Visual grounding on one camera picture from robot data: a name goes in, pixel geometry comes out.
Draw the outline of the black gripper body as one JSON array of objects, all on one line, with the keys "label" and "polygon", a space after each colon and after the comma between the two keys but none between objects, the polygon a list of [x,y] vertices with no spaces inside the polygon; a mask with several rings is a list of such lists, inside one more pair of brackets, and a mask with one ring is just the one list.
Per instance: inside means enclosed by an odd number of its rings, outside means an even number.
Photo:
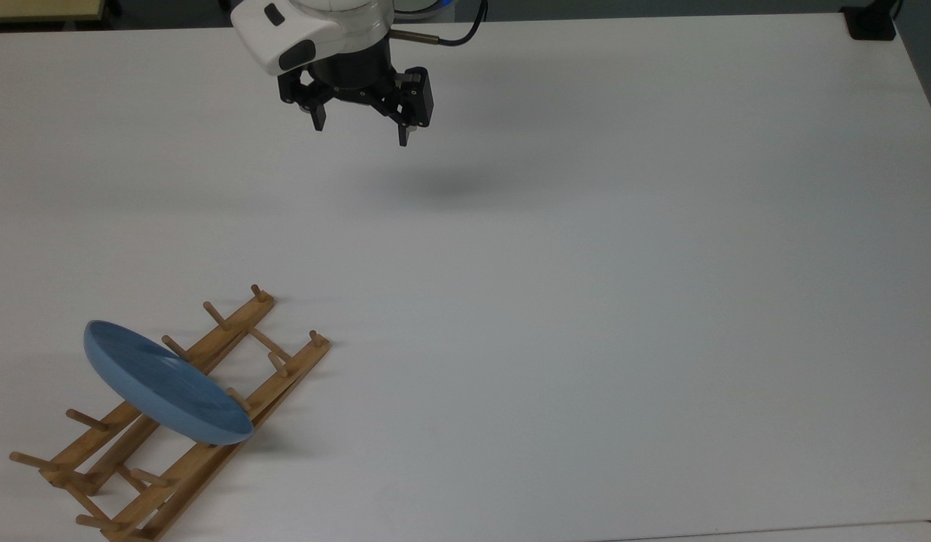
[{"label": "black gripper body", "polygon": [[362,51],[297,66],[277,76],[277,88],[283,103],[297,104],[306,114],[310,100],[327,104],[337,99],[369,106],[393,121],[397,113],[417,114],[419,127],[425,128],[434,110],[430,73],[424,66],[396,71],[389,38]]}]

